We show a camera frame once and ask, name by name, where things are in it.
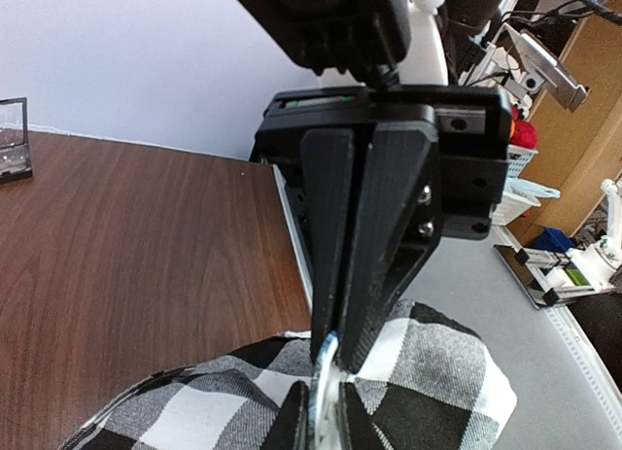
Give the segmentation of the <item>round silver brooch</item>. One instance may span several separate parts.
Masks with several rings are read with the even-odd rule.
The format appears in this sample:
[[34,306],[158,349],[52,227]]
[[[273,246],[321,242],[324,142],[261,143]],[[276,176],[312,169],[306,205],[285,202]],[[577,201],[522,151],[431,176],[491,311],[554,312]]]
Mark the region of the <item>round silver brooch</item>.
[[339,341],[331,331],[323,341],[310,382],[308,402],[308,449],[340,449],[337,422],[339,384],[347,374],[336,364]]

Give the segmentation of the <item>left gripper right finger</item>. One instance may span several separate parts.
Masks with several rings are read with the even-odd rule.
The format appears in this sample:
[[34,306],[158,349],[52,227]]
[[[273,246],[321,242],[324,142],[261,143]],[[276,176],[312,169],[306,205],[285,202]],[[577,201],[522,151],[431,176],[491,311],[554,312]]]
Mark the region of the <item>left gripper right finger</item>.
[[342,449],[384,449],[353,383],[339,384],[337,422]]

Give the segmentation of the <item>black white checkered shirt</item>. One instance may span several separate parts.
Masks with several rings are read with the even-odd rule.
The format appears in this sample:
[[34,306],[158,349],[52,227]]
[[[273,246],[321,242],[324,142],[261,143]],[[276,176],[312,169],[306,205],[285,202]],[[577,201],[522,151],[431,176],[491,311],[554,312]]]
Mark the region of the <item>black white checkered shirt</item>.
[[68,449],[490,449],[517,397],[473,330],[400,301],[362,369],[336,339],[310,356],[287,331],[207,363],[151,375],[66,441]]

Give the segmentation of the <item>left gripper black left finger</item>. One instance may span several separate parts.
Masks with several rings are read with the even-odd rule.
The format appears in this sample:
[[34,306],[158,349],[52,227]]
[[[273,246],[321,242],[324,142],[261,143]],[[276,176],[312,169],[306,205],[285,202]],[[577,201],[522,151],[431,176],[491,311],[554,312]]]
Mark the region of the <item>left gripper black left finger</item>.
[[302,381],[290,387],[280,411],[264,439],[267,450],[307,448],[309,388]]

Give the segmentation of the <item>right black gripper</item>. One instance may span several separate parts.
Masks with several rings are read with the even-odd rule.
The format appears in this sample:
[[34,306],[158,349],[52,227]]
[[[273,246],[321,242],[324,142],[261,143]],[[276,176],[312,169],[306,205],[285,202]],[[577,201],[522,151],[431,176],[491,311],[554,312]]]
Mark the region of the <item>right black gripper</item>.
[[398,298],[384,285],[399,244],[488,236],[511,123],[508,97],[491,87],[333,87],[272,99],[251,159],[280,171],[311,255],[314,362],[338,324],[345,233],[339,366],[357,372]]

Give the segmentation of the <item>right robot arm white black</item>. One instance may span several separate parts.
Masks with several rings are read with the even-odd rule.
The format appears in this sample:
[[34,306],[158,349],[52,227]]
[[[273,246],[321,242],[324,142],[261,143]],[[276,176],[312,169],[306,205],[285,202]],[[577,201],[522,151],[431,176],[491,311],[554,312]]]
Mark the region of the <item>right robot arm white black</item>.
[[311,350],[335,333],[336,364],[357,372],[439,240],[488,235],[511,105],[447,81],[448,10],[462,0],[237,1],[295,64],[355,78],[276,95],[251,158],[285,181],[311,272]]

